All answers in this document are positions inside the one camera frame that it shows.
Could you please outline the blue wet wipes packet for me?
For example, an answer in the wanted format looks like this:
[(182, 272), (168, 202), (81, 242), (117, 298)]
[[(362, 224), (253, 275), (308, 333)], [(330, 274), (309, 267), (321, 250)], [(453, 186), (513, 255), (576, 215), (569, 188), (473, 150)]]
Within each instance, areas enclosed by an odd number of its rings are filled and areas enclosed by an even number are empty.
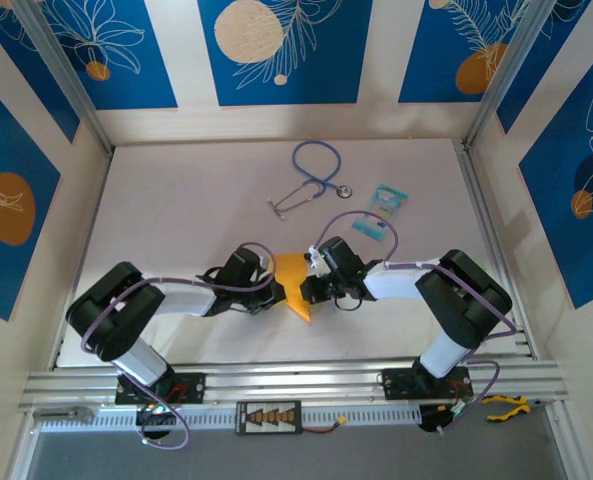
[(369, 200), (366, 213), (360, 214), (352, 228), (371, 239), (383, 241), (408, 195), (395, 188), (380, 184)]

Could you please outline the orange paper sheet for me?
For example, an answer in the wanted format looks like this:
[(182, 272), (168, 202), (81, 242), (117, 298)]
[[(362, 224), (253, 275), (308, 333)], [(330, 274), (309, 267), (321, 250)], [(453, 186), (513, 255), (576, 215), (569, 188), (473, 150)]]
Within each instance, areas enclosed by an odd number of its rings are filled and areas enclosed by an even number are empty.
[(307, 263), (299, 253), (276, 256), (276, 281), (283, 286), (287, 306), (304, 322), (311, 322), (310, 303), (303, 298), (300, 286), (307, 277)]

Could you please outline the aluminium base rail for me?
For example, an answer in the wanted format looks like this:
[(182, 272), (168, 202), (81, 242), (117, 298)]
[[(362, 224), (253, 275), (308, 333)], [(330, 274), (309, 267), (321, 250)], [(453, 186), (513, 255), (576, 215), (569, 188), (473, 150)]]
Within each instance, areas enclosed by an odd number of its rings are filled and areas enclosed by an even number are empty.
[[(500, 366), (492, 394), (565, 400), (563, 375), (553, 360), (491, 358)], [(177, 364), (178, 373), (206, 375), (207, 405), (232, 405), (253, 399), (300, 399), (305, 405), (376, 404), (384, 401), (378, 379), (384, 369), (406, 368), (410, 357), (276, 363)], [(57, 368), (29, 374), (18, 408), (114, 404), (117, 373), (112, 367)]]

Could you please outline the aluminium corner post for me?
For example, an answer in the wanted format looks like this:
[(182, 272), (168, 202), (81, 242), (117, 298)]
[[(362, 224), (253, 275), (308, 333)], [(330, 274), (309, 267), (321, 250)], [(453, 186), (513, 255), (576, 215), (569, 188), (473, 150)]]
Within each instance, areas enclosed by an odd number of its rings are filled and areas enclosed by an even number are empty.
[(505, 98), (555, 3), (556, 0), (530, 0), (527, 5), (525, 16), (518, 24), (500, 65), (492, 77), (482, 100), (479, 102), (474, 119), (462, 139), (462, 145), (466, 153), (473, 150), (488, 121), (496, 113), (500, 103)]
[(87, 127), (92, 139), (105, 157), (111, 159), (115, 147), (109, 140), (91, 98), (40, 7), (33, 0), (10, 0), (10, 2), (24, 31), (68, 103)]

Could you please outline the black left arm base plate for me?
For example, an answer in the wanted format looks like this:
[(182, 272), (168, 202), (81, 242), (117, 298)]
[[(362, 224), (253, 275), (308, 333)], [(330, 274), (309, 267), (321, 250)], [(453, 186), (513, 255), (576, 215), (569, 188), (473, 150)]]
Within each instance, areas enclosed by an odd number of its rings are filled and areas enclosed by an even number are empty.
[[(161, 379), (146, 388), (173, 405), (202, 404), (205, 394), (206, 375), (168, 371)], [(144, 405), (154, 398), (134, 384), (126, 374), (118, 376), (115, 393), (117, 405)]]

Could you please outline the yellow black pliers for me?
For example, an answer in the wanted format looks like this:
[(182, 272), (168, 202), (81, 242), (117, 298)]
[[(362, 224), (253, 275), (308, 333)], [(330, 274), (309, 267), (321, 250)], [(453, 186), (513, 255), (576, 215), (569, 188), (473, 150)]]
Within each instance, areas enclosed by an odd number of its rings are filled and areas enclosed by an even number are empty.
[(482, 404), (503, 403), (512, 406), (508, 412), (502, 415), (488, 415), (486, 420), (491, 423), (504, 423), (514, 417), (530, 414), (533, 410), (544, 408), (554, 402), (554, 399), (527, 398), (523, 395), (516, 397), (489, 395), (481, 401)]

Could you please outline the aluminium side rail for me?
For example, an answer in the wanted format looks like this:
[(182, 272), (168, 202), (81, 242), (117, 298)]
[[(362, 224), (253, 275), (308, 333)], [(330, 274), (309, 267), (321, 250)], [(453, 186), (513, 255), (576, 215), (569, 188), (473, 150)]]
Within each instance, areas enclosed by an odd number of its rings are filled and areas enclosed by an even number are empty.
[(514, 338), (524, 338), (529, 347), (529, 357), (532, 360), (541, 360), (542, 355), (538, 342), (533, 338), (518, 286), (501, 242), (500, 230), (492, 212), (491, 194), (485, 188), (475, 159), (464, 145), (464, 141), (454, 138), (452, 143), (484, 238), (489, 265), (496, 274), (495, 278), (498, 283), (507, 291), (513, 301), (512, 320), (518, 329)]

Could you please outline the small metal bracket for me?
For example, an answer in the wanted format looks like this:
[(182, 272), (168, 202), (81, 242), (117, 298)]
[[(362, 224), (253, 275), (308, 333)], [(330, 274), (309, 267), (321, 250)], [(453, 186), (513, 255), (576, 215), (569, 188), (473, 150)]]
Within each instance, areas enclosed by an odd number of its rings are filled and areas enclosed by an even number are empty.
[(37, 421), (64, 421), (91, 424), (95, 413), (85, 406), (38, 408), (32, 413)]

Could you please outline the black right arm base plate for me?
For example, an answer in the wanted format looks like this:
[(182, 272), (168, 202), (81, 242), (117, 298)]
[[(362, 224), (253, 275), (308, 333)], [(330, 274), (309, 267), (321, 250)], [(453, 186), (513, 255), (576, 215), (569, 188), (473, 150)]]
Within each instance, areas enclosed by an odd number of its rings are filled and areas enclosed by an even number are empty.
[(380, 374), (386, 400), (458, 400), (473, 396), (469, 370), (457, 366), (437, 379), (424, 370), (384, 369)]

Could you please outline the blue stethoscope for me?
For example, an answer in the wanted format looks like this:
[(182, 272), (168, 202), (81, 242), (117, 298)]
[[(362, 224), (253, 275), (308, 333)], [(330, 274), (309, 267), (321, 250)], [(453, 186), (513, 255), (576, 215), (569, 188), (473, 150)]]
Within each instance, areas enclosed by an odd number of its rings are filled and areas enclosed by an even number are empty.
[[(333, 155), (335, 159), (335, 165), (325, 176), (315, 175), (299, 163), (298, 154), (303, 148), (309, 146), (320, 146), (328, 150)], [(341, 199), (349, 199), (353, 195), (353, 190), (349, 185), (338, 184), (334, 182), (335, 178), (340, 173), (341, 167), (343, 165), (343, 158), (340, 152), (328, 142), (311, 139), (298, 143), (292, 150), (291, 165), (299, 174), (303, 176), (303, 181), (301, 184), (277, 201), (274, 201), (271, 198), (267, 199), (267, 203), (272, 209), (273, 213), (281, 220), (285, 219), (285, 215), (288, 212), (321, 198), (327, 193), (328, 190), (333, 191)], [(309, 188), (314, 188), (314, 191), (311, 195), (286, 205), (286, 202), (292, 199), (300, 191)]]

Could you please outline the black power distribution board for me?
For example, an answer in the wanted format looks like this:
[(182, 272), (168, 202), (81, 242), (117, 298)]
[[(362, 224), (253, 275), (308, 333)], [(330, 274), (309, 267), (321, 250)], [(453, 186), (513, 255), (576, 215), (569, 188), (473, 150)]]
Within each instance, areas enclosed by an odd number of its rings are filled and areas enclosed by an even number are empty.
[(301, 402), (299, 400), (238, 402), (235, 433), (238, 436), (302, 434)]

